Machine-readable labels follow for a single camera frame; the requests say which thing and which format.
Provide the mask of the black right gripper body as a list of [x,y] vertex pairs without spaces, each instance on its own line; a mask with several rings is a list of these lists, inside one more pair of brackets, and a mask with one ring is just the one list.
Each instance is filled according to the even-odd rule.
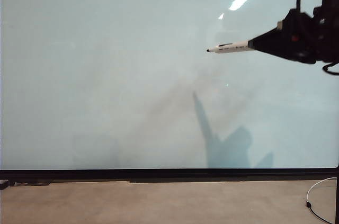
[[283,58],[306,64],[338,63],[337,8],[330,12],[316,8],[313,17],[291,9],[276,29],[282,38]]

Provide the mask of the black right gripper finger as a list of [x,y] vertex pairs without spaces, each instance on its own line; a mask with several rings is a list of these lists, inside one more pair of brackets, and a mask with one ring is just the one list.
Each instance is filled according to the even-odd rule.
[[254,50],[292,61],[299,61],[296,53],[299,51],[300,44],[300,40],[250,40],[250,47]]
[[291,43],[291,36],[293,27],[283,27],[282,29],[274,28],[266,33],[263,33],[248,41],[249,46],[289,46]]

